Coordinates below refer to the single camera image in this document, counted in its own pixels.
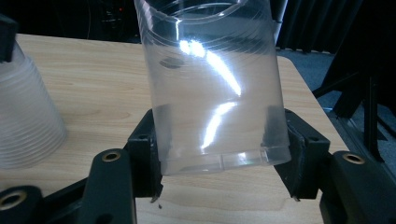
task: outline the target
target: table surface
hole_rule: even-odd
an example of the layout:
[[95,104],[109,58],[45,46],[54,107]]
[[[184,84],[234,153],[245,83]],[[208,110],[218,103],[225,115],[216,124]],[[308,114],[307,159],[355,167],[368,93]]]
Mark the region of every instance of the table surface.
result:
[[[18,35],[64,119],[68,137],[37,166],[0,171],[0,190],[35,185],[44,195],[86,177],[92,159],[123,148],[150,109],[140,45]],[[278,57],[285,107],[347,150],[292,62]],[[161,198],[136,199],[140,223],[321,223],[318,199],[295,202],[271,166],[212,175],[165,176]]]

